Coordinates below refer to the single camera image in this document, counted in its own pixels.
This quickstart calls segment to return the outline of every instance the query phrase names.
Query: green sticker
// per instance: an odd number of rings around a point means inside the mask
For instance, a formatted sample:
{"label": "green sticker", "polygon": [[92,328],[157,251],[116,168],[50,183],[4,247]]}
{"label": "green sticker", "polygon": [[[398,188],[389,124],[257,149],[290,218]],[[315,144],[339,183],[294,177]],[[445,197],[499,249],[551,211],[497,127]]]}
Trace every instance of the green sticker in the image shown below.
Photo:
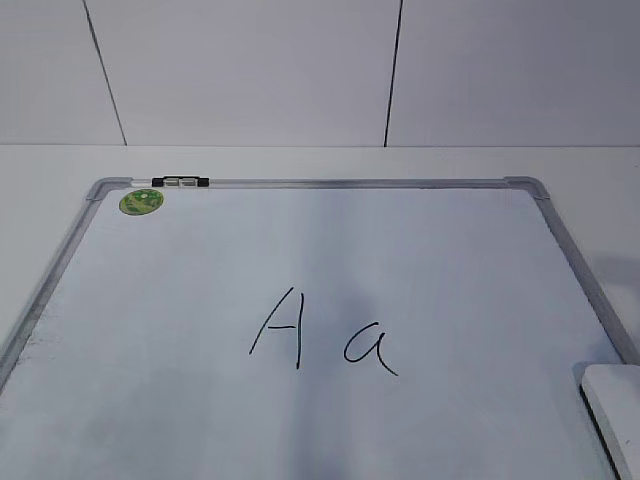
{"label": "green sticker", "polygon": [[120,211],[127,215],[146,215],[160,208],[163,200],[164,197],[158,190],[136,190],[122,197]]}

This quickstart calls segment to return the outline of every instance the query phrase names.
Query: white wall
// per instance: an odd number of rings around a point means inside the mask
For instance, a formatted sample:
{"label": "white wall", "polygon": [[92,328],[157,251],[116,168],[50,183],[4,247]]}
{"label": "white wall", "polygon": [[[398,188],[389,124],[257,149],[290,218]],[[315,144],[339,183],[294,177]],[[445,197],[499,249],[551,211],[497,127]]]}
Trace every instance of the white wall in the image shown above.
{"label": "white wall", "polygon": [[640,144],[637,0],[405,0],[389,145]]}
{"label": "white wall", "polygon": [[122,144],[81,0],[0,1],[0,143]]}
{"label": "white wall", "polygon": [[[400,0],[87,0],[129,144],[385,139]],[[404,0],[388,144],[640,144],[637,0]],[[121,144],[82,0],[0,0],[0,143]]]}
{"label": "white wall", "polygon": [[90,0],[131,145],[383,143],[398,0]]}

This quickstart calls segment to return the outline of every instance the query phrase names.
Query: whiteboard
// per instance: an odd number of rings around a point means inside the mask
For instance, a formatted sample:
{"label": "whiteboard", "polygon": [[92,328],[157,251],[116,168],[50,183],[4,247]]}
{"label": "whiteboard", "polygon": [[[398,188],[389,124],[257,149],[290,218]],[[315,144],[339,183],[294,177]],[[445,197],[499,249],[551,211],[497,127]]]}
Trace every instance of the whiteboard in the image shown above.
{"label": "whiteboard", "polygon": [[614,478],[577,384],[620,358],[528,192],[160,190],[96,204],[3,478]]}

